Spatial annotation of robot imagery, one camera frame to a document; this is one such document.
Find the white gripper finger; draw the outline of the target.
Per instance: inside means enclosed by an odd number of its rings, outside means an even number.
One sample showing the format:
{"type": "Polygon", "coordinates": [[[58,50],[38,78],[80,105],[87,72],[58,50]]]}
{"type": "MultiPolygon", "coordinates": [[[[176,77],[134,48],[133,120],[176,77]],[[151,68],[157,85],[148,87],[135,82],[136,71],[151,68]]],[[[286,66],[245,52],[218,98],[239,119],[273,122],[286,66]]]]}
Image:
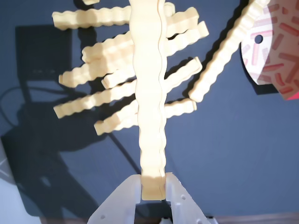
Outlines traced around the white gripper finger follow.
{"type": "Polygon", "coordinates": [[[87,224],[133,224],[141,190],[141,176],[131,175],[90,216],[87,224]]]}
{"type": "Polygon", "coordinates": [[[173,173],[166,173],[166,201],[174,224],[207,224],[207,218],[173,173]]]}

